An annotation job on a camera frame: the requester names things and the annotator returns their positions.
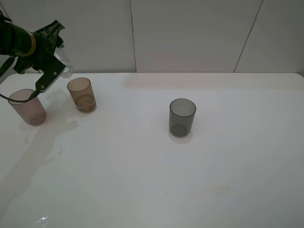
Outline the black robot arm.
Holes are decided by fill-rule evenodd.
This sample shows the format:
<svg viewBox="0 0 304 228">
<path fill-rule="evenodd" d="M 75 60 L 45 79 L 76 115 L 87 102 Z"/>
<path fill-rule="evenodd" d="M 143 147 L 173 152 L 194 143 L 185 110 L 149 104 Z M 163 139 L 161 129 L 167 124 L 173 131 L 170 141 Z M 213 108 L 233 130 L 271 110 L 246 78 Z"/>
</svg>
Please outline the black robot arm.
<svg viewBox="0 0 304 228">
<path fill-rule="evenodd" d="M 29 68 L 59 75 L 65 65 L 55 57 L 56 48 L 63 47 L 59 36 L 65 27 L 57 20 L 31 33 L 11 23 L 0 14 L 0 54 L 9 56 L 0 68 L 3 75 L 15 62 L 14 70 L 24 74 Z"/>
</svg>

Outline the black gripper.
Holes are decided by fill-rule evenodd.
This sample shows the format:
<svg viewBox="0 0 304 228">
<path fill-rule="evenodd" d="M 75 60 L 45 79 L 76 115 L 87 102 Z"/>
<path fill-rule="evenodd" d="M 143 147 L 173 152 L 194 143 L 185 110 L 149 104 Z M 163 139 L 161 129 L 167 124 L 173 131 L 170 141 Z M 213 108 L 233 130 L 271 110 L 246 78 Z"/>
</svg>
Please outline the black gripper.
<svg viewBox="0 0 304 228">
<path fill-rule="evenodd" d="M 30 68 L 39 70 L 36 67 L 38 61 L 41 61 L 46 55 L 54 55 L 56 48 L 64 47 L 64 42 L 59 36 L 63 29 L 65 29 L 65 26 L 58 20 L 54 20 L 49 25 L 30 33 L 32 41 L 30 51 L 25 56 L 17 59 L 13 69 L 18 74 L 24 74 Z"/>
</svg>

